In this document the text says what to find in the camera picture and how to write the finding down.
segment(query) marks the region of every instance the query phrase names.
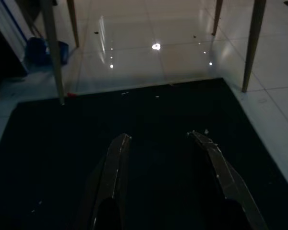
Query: wall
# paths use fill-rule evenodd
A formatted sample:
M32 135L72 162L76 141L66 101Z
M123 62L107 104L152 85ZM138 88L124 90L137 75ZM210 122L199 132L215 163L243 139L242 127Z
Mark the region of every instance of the wall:
M30 32L29 27L27 26L15 0L5 0L5 3L8 5L14 18L16 19L19 26L21 27L25 37L27 39L32 37L32 33ZM9 43L9 45L11 46L15 55L18 57L18 59L21 62L23 62L24 48L25 48L26 42L21 37L16 26L12 22L10 16L4 9L1 1L0 1L0 31L5 37L5 39L7 40L7 42Z

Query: table leg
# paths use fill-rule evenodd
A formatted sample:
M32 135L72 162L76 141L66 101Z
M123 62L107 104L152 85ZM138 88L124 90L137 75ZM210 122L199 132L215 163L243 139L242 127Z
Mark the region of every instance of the table leg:
M43 13L44 25L48 39L48 46L52 59L54 78L60 98L60 103L64 104L64 89L62 84L61 58L59 44L57 40L57 32L54 24L54 16L52 10L52 0L40 0L40 6Z
M249 43L245 62L242 92L247 92L248 89L255 53L257 49L257 43L261 30L261 25L264 18L265 4L266 0L255 0L254 2Z
M216 1L215 24L213 26L213 33L212 33L213 36L216 35L216 30L217 30L217 25L219 24L222 5L223 5L223 0Z
M68 5L68 10L69 10L69 16L72 22L72 30L73 30L73 35L75 37L76 46L79 47L79 36L78 36L78 27L77 27L74 0L67 0L67 5Z

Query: white tile floor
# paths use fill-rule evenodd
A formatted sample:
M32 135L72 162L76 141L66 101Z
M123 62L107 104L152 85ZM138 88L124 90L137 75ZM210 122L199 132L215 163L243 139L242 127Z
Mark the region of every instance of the white tile floor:
M54 7L58 38L71 47L70 62L63 67L66 92L95 93L222 77L288 181L288 7L283 0L267 0L245 94L240 88L252 0L224 0L215 38L211 32L216 0L75 3L78 50L65 0ZM41 17L36 24L44 33ZM160 43L161 50L153 50L154 43ZM0 88L0 137L18 102L55 96L50 69L37 68L25 81L5 81Z

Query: floor grout line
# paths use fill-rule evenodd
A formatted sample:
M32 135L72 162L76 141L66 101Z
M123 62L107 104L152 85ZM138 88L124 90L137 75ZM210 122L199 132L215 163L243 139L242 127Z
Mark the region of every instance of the floor grout line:
M288 89L288 86L275 87L275 88L266 88L266 90L281 90L281 89Z
M268 90L265 90L266 93L268 94L268 96L270 97L270 99L273 101L273 103L276 105L276 107L278 108L278 110L281 112L281 114L283 115L283 117L285 118L285 120L288 122L288 118L285 115L285 113L283 112L283 110L279 107L279 105L276 103L276 101L273 99L273 97L271 96L271 94L268 92Z
M155 31L154 31L153 22L151 20L150 13L148 12L148 7L147 7L147 4L146 4L146 1L145 0L142 0L142 1L144 2L144 6L145 6L147 18L148 18L148 23L149 23L150 29L152 31L152 34L154 36L154 44L156 44L156 34L155 34ZM156 50L156 51L157 51L157 56L158 56L159 63L160 63L161 69L162 69L163 79L165 81L167 81L167 77L166 77L166 74L165 74L165 68L164 68L164 65L162 63L160 50Z
M210 41L201 41L201 43L211 43L211 42L226 42L228 41L227 39L218 39L218 40L210 40ZM172 43L172 44L164 44L161 45L161 47L165 47L165 46L179 46L179 45L198 45L198 42L182 42L182 43ZM144 48L151 48L151 46L139 46L139 47L129 47L129 48L116 48L114 50L105 50L105 52L111 52L111 51L122 51L122 50L130 50L130 49L144 49ZM102 50L95 50L95 51L90 51L90 52L84 52L81 53L82 55L86 56L86 55L90 55L93 53L99 53L99 52L103 52Z
M88 6L88 13L90 13L90 10L92 8L92 4L93 4L93 0L90 0L90 4ZM84 33L84 39L82 41L82 45L83 45L83 50L84 50L84 47L85 47L85 43L86 43L86 40L87 40L87 31L88 31L88 27L89 27L89 22L90 22L90 16L91 14L89 14L89 17L87 19L87 24L86 24L86 29L85 29L85 33ZM79 80L80 80L80 73L81 73L81 69L82 69L82 61L83 61L83 58L84 58L84 54L83 52L81 53L81 57L80 57L80 63L79 63L79 69L78 69L78 73L77 73L77 81L76 81L76 86L75 86L75 91L78 90L78 87L79 87Z
M269 37L279 37L279 36L288 36L288 33L284 33L284 34L266 34L266 35L260 35L259 36L259 40L261 38L269 38ZM236 40L245 40L248 39L248 37L238 37L238 38L229 38L230 40L236 41Z

